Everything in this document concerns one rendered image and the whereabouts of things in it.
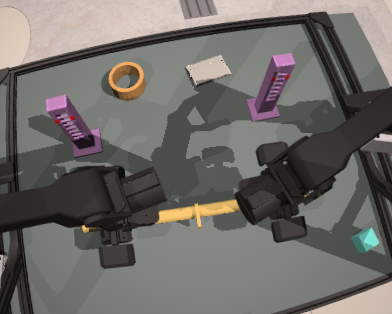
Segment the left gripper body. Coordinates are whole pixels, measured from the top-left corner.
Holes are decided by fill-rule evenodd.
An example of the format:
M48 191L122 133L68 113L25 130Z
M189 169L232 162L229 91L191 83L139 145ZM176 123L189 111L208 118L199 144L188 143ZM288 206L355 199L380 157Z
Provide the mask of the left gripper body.
M120 179L126 177L123 167L116 165L108 168L116 168ZM100 266L104 269L133 266L136 263L133 244L119 245L121 242L128 241L128 233L124 231L123 224L119 225L120 223L124 224L124 219L108 227L96 228L96 230L104 230L105 239L112 244L112 246L99 247Z

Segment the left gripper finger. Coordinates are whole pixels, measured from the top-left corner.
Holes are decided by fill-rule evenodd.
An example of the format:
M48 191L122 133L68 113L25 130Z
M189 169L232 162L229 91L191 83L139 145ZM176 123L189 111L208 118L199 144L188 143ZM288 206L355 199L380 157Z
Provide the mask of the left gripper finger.
M121 243L128 243L128 242L131 242L131 241L132 241L132 232L130 231L130 232L127 232L127 233L128 233L128 240L129 240L129 241L127 241L127 242L121 242ZM102 243L103 245L111 245L111 244L108 243L108 240L105 240L104 230L101 230L101 231L100 231L100 237L101 237L101 243Z

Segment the small turquoise cube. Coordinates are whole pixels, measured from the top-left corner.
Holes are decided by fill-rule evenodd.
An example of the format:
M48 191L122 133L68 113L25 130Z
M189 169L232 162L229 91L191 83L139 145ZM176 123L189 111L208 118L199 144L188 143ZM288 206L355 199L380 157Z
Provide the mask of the small turquoise cube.
M379 241L372 228L365 229L355 236L351 237L358 253L367 252L377 244Z

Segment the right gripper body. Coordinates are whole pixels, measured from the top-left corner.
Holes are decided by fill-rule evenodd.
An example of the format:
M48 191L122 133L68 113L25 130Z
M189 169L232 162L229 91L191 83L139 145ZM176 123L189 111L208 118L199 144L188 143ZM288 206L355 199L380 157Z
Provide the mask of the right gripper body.
M288 144L282 141L259 145L256 150L259 166L268 164L287 148ZM299 214L299 208L298 206L292 208L289 201L285 207L276 212L277 218L284 218L271 223L273 239L276 243L304 238L308 234L304 216L292 218L291 216L295 214Z

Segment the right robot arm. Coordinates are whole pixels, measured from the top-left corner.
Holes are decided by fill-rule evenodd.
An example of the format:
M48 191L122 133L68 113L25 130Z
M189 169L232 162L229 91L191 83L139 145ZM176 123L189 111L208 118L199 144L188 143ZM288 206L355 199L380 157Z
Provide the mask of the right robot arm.
M331 190L351 155L380 134L392 135L392 86L332 132L297 140L267 164L270 172L241 180L235 193L241 212L255 225L288 201L306 206Z

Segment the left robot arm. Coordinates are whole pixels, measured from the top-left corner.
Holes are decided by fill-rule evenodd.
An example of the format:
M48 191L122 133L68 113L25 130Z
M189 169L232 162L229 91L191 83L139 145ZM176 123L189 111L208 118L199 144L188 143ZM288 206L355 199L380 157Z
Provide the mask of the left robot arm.
M0 194L0 233L47 223L108 227L123 219L128 232L159 221L158 204L167 198L154 167L122 179L105 165L74 171L50 186Z

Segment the orange ring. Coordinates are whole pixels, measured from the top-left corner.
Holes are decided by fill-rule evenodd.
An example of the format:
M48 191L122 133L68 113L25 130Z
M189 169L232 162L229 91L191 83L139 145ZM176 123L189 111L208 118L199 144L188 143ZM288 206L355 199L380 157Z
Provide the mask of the orange ring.
M131 88L122 89L116 86L117 81L125 75L136 75L139 81ZM124 101L138 98L145 90L145 79L141 67L132 62L124 62L115 66L109 74L109 83L114 95Z

